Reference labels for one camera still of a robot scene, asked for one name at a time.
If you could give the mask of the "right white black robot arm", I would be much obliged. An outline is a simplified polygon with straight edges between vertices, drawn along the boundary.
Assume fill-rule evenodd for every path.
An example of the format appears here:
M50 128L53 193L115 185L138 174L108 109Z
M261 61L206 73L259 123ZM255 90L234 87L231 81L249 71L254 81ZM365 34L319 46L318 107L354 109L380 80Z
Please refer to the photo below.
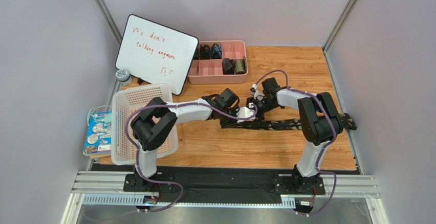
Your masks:
M293 168L291 186L294 191L312 190L320 176L320 165L328 147L342 133L339 112L328 92L312 94L291 87L280 87L275 78L262 82L263 91L253 84L247 99L262 115L278 107L299 112L302 133L306 139L300 160Z

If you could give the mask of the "black floral patterned tie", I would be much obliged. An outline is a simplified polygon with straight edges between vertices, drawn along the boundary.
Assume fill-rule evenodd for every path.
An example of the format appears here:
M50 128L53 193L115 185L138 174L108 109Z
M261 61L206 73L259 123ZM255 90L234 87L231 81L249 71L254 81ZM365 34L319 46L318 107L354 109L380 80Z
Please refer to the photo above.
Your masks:
M339 114L341 123L345 129L357 130L357 125L351 116L347 113ZM235 121L220 120L221 128L240 128L251 130L302 130L300 119L287 119L287 120L271 120L265 119L254 121L244 121L237 123Z

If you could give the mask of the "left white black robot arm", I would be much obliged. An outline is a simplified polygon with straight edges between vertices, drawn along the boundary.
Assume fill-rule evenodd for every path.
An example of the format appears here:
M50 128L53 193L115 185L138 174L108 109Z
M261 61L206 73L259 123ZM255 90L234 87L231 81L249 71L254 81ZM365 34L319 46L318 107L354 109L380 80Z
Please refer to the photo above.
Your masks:
M132 114L125 125L125 131L131 129L133 133L128 139L136 147L136 172L143 179L157 172L158 148L175 126L192 121L233 120L238 104L239 97L228 88L220 94L189 102L173 103L165 102L160 97L153 98Z

